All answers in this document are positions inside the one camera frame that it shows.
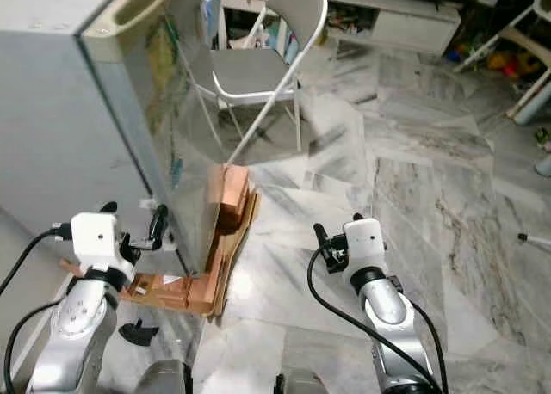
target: refrigerator door handle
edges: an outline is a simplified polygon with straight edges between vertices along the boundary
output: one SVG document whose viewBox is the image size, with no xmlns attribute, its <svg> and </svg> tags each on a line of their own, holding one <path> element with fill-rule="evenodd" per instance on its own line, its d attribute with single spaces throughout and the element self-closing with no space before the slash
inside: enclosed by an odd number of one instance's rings
<svg viewBox="0 0 551 394">
<path fill-rule="evenodd" d="M 113 0 L 82 34 L 90 56 L 99 62 L 121 62 L 163 14 L 167 1 Z"/>
</svg>

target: white wall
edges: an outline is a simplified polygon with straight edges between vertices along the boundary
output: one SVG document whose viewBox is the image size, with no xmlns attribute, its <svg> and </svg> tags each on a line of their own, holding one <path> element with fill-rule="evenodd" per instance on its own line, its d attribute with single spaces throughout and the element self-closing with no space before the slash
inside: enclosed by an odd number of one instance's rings
<svg viewBox="0 0 551 394">
<path fill-rule="evenodd" d="M 0 280 L 5 278 L 19 257 L 23 249 L 31 241 L 32 235 L 17 223 L 10 215 L 0 209 Z M 11 330 L 26 313 L 40 305 L 54 299 L 56 292 L 67 276 L 67 272 L 58 266 L 59 254 L 54 254 L 54 249 L 60 248 L 52 238 L 46 238 L 42 245 L 34 248 L 27 260 L 23 263 L 18 274 L 9 284 L 8 288 L 0 296 L 0 360 L 3 364 L 4 351 Z M 22 329 L 19 334 L 14 354 L 12 367 L 16 363 L 22 348 L 35 331 L 40 318 L 38 314 Z M 32 360 L 38 350 L 29 355 Z M 22 374 L 18 377 L 27 377 L 29 366 L 22 367 Z M 0 386 L 3 378 L 0 375 Z"/>
</svg>

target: marble floor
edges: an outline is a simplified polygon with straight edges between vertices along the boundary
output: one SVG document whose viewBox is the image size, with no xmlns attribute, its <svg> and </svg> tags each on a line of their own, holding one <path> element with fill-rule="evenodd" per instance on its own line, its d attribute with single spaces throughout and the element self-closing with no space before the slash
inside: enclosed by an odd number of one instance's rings
<svg viewBox="0 0 551 394">
<path fill-rule="evenodd" d="M 117 342 L 118 355 L 137 359 L 122 377 L 107 352 L 106 390 L 131 392 L 149 363 L 176 357 L 195 359 L 200 394 L 272 392 L 276 374 L 297 366 L 315 371 L 331 394 L 378 393 L 370 341 L 306 285 L 313 224 L 336 234 L 360 212 L 380 220 L 389 273 L 433 318 L 451 392 L 551 393 L 551 253 L 517 241 L 521 231 L 551 237 L 551 181 L 533 171 L 544 156 L 533 134 L 545 118 L 526 127 L 507 120 L 516 95 L 499 75 L 457 76 L 412 52 L 344 46 L 329 60 L 331 51 L 331 43 L 314 48 L 302 67 L 302 152 L 279 106 L 241 157 L 262 202 L 224 315 L 142 313 L 162 324 L 157 345 Z M 244 123 L 254 112 L 236 109 Z M 229 150 L 238 135 L 219 118 Z M 183 126 L 209 139 L 201 120 Z M 214 143 L 197 148 L 223 160 Z M 338 274 L 320 263 L 314 282 L 362 318 Z M 419 322 L 418 330 L 436 361 L 427 329 Z"/>
</svg>

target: gray refrigerator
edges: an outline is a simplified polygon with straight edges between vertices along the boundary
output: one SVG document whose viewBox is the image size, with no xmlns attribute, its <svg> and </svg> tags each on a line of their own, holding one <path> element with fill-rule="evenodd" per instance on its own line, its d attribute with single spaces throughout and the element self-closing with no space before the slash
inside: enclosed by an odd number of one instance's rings
<svg viewBox="0 0 551 394">
<path fill-rule="evenodd" d="M 178 53 L 193 63 L 202 31 L 201 0 L 0 0 L 0 207 L 38 233 L 114 200 L 141 239 L 164 203 L 138 270 L 203 271 L 222 168 Z"/>
</svg>

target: black cable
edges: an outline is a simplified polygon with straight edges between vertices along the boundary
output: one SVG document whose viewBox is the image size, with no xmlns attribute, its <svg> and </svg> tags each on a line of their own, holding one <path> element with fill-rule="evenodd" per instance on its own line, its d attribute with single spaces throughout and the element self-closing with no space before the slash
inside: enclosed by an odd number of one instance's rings
<svg viewBox="0 0 551 394">
<path fill-rule="evenodd" d="M 21 256 L 19 256 L 19 259 L 17 259 L 17 261 L 15 262 L 13 268 L 9 271 L 8 276 L 6 276 L 6 278 L 2 281 L 2 285 L 0 285 L 0 295 L 2 295 L 2 292 L 6 289 L 8 284 L 14 278 L 15 274 L 17 273 L 17 271 L 19 270 L 19 268 L 21 267 L 21 265 L 25 261 L 25 258 L 27 258 L 28 254 L 36 246 L 36 244 L 38 242 L 40 242 L 42 239 L 44 239 L 45 237 L 49 237 L 51 235 L 54 235 L 56 231 L 57 230 L 55 228 L 52 228 L 52 229 L 49 229 L 45 232 L 42 232 L 38 237 L 33 239 L 30 242 L 29 245 L 27 245 L 27 248 L 25 248 L 25 250 L 23 250 L 23 252 L 21 253 Z"/>
<path fill-rule="evenodd" d="M 438 332 L 436 331 L 436 327 L 430 320 L 429 316 L 423 309 L 415 304 L 413 301 L 409 299 L 410 303 L 412 304 L 413 308 L 421 314 L 421 317 L 423 317 L 424 321 L 427 323 L 430 329 L 430 333 L 432 334 L 432 339 L 434 340 L 434 345 L 436 345 L 436 355 L 438 356 L 438 368 L 440 368 L 440 378 L 442 379 L 442 391 L 443 394 L 448 394 L 448 375 L 446 373 L 446 364 L 444 363 L 444 354 L 442 351 L 442 344 L 440 343 L 440 338 L 438 337 Z"/>
<path fill-rule="evenodd" d="M 25 322 L 27 322 L 30 318 L 32 318 L 39 312 L 47 310 L 48 308 L 52 308 L 53 306 L 59 304 L 60 301 L 61 299 L 54 302 L 50 302 L 49 304 L 45 304 L 43 306 L 39 306 L 38 308 L 30 311 L 25 317 L 23 317 L 17 323 L 17 325 L 14 327 L 14 330 L 11 331 L 11 335 L 9 336 L 9 339 L 8 339 L 8 345 L 6 346 L 6 352 L 3 357 L 3 381 L 6 384 L 6 390 L 7 390 L 6 392 L 8 394 L 15 394 L 14 384 L 13 384 L 13 381 L 11 380 L 11 355 L 14 350 L 14 344 L 15 344 L 15 339 L 17 338 L 17 334 L 19 334 L 19 331 L 21 330 Z"/>
<path fill-rule="evenodd" d="M 313 253 L 312 258 L 310 259 L 310 263 L 308 264 L 308 270 L 307 270 L 307 280 L 308 280 L 308 288 L 310 289 L 310 292 L 312 293 L 313 297 L 322 304 L 327 310 L 331 311 L 335 315 L 341 317 L 344 321 L 347 321 L 354 325 L 355 327 L 361 329 L 363 332 L 365 332 L 368 336 L 371 338 L 374 338 L 381 344 L 387 346 L 388 348 L 392 349 L 397 355 L 399 355 L 405 362 L 407 362 L 410 366 L 412 366 L 417 372 L 419 372 L 430 385 L 432 385 L 433 390 L 436 390 L 438 393 L 442 393 L 442 389 L 438 386 L 438 383 L 434 380 L 434 378 L 430 375 L 430 373 L 424 369 L 423 366 L 421 366 L 418 362 L 416 362 L 411 356 L 409 356 L 407 353 L 402 351 L 400 348 L 398 348 L 396 345 L 392 344 L 387 338 L 379 334 L 377 331 L 371 329 L 370 327 L 364 325 L 363 323 L 359 322 L 357 319 L 351 317 L 345 312 L 340 311 L 335 306 L 331 305 L 324 299 L 322 299 L 318 292 L 313 287 L 312 282 L 312 271 L 313 271 L 313 264 L 316 262 L 316 259 L 318 259 L 318 256 L 321 254 L 322 248 L 316 249 L 316 251 Z"/>
</svg>

